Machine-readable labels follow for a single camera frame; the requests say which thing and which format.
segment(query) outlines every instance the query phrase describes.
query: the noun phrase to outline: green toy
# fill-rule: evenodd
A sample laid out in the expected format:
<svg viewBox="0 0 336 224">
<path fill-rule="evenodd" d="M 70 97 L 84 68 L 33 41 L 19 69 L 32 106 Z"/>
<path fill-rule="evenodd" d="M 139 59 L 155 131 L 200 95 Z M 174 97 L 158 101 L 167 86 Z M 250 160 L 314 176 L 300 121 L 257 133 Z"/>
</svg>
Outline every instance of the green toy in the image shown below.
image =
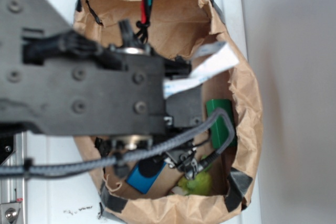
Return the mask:
<svg viewBox="0 0 336 224">
<path fill-rule="evenodd" d="M 180 195 L 195 194 L 208 196 L 211 193 L 213 182 L 211 175 L 207 172 L 210 168 L 211 165 L 197 174 L 194 180 L 187 180 L 185 177 L 182 177 L 171 192 Z"/>
</svg>

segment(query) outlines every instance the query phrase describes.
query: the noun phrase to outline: crumpled paper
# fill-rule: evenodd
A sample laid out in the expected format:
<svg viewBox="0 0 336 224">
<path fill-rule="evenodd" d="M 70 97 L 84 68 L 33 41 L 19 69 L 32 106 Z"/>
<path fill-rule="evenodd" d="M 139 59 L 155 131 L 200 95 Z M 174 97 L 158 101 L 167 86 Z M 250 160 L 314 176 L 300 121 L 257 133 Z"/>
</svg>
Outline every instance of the crumpled paper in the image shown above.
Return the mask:
<svg viewBox="0 0 336 224">
<path fill-rule="evenodd" d="M 120 46 L 118 21 L 128 18 L 133 30 L 137 31 L 135 23 L 140 19 L 140 1 L 80 0 L 81 11 L 75 13 L 74 29 L 104 46 Z M 101 24 L 90 13 L 88 3 Z M 213 195 L 166 196 L 183 176 L 167 166 L 146 195 L 116 178 L 111 167 L 106 168 L 106 174 L 103 174 L 102 169 L 91 171 L 98 191 L 102 183 L 105 183 L 111 195 L 128 199 L 121 213 L 106 209 L 120 219 L 128 223 L 221 223 L 241 212 L 241 206 L 231 212 L 226 208 L 226 177 L 232 166 L 253 179 L 256 178 L 263 136 L 263 106 L 257 79 L 231 40 L 211 0 L 154 0 L 149 43 L 161 55 L 169 59 L 181 55 L 188 59 L 200 45 L 217 40 L 230 44 L 239 64 L 205 82 L 202 99 L 203 102 L 210 99 L 230 99 L 233 102 L 238 146 L 227 150 L 209 171 L 214 179 Z M 195 59 L 193 67 L 202 60 L 204 57 Z M 207 133 L 203 133 L 195 142 L 206 138 Z M 94 137 L 75 137 L 75 141 L 84 160 L 100 158 L 93 144 Z M 209 154 L 212 150 L 210 143 L 202 146 L 197 149 L 197 157 Z M 243 199 L 246 206 L 250 204 L 253 186 L 254 181 Z"/>
</svg>

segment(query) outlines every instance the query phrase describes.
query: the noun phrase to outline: bolt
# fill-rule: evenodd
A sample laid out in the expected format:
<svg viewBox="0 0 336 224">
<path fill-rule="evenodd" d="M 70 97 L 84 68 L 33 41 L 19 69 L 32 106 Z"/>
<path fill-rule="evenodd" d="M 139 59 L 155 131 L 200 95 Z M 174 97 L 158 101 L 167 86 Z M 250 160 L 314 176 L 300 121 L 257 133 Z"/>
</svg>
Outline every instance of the bolt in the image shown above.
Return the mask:
<svg viewBox="0 0 336 224">
<path fill-rule="evenodd" d="M 200 122 L 201 122 L 201 119 L 198 118 L 198 117 L 193 118 L 193 120 L 192 120 L 192 124 L 193 124 L 193 125 L 198 125 Z"/>
<path fill-rule="evenodd" d="M 144 114 L 147 111 L 147 104 L 143 101 L 137 102 L 134 105 L 134 110 L 137 114 Z"/>
<path fill-rule="evenodd" d="M 17 219 L 17 211 L 14 208 L 9 208 L 5 212 L 5 216 L 9 223 L 13 223 Z"/>
<path fill-rule="evenodd" d="M 125 145 L 125 148 L 128 149 L 129 151 L 133 151 L 137 148 L 138 146 L 135 143 L 129 143 Z"/>
<path fill-rule="evenodd" d="M 11 151 L 12 151 L 12 147 L 9 146 L 9 145 L 7 145 L 7 146 L 5 147 L 5 152 L 11 152 Z"/>
<path fill-rule="evenodd" d="M 112 51 L 112 52 L 115 51 L 116 48 L 117 48 L 117 47 L 116 47 L 114 44 L 110 44 L 110 45 L 109 45 L 109 50 Z"/>
<path fill-rule="evenodd" d="M 84 113 L 85 109 L 86 109 L 86 106 L 83 101 L 77 100 L 72 104 L 72 110 L 77 114 Z"/>
<path fill-rule="evenodd" d="M 134 75 L 133 75 L 133 81 L 136 83 L 136 84 L 141 84 L 143 83 L 145 80 L 145 75 L 141 72 L 136 72 Z"/>
<path fill-rule="evenodd" d="M 85 75 L 86 75 L 85 69 L 82 69 L 82 68 L 75 68 L 72 71 L 72 77 L 77 81 L 84 80 Z"/>
<path fill-rule="evenodd" d="M 18 70 L 11 70 L 7 73 L 7 80 L 10 82 L 19 82 L 21 81 L 22 75 Z"/>
<path fill-rule="evenodd" d="M 22 7 L 18 0 L 10 0 L 7 4 L 7 7 L 12 13 L 19 13 L 22 11 Z"/>
</svg>

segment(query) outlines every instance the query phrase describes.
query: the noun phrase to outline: green foam block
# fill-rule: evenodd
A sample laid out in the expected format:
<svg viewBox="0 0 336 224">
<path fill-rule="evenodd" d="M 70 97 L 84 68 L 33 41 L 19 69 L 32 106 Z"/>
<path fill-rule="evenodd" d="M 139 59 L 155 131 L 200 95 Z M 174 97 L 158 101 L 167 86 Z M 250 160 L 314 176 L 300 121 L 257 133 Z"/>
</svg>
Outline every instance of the green foam block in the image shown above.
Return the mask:
<svg viewBox="0 0 336 224">
<path fill-rule="evenodd" d="M 224 109 L 227 114 L 229 115 L 232 125 L 235 127 L 235 122 L 233 118 L 233 111 L 232 111 L 232 104 L 231 101 L 228 99 L 212 99 L 206 102 L 206 110 L 208 113 L 208 116 L 211 115 L 211 113 L 216 108 L 222 108 Z M 216 122 L 211 126 L 211 138 L 212 138 L 212 145 L 213 148 L 218 149 L 227 139 L 229 136 L 229 131 L 227 127 L 224 124 L 224 120 L 222 117 L 219 117 Z M 237 135 L 235 135 L 235 138 L 230 143 L 229 147 L 237 146 Z"/>
</svg>

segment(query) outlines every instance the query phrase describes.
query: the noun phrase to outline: black clip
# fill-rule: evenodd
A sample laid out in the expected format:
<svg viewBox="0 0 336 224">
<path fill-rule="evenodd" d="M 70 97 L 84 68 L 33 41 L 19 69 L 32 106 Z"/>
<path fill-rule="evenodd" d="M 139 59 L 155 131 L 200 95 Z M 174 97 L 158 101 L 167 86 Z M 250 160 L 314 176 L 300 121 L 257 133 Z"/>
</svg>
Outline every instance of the black clip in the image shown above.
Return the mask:
<svg viewBox="0 0 336 224">
<path fill-rule="evenodd" d="M 23 178 L 25 180 L 28 180 L 31 178 L 31 174 L 30 174 L 30 168 L 33 166 L 33 159 L 31 158 L 26 158 L 23 162 Z"/>
<path fill-rule="evenodd" d="M 117 163 L 113 166 L 114 174 L 119 178 L 124 178 L 130 172 L 128 165 L 123 161 L 120 152 L 114 153 L 114 157 L 117 159 Z"/>
</svg>

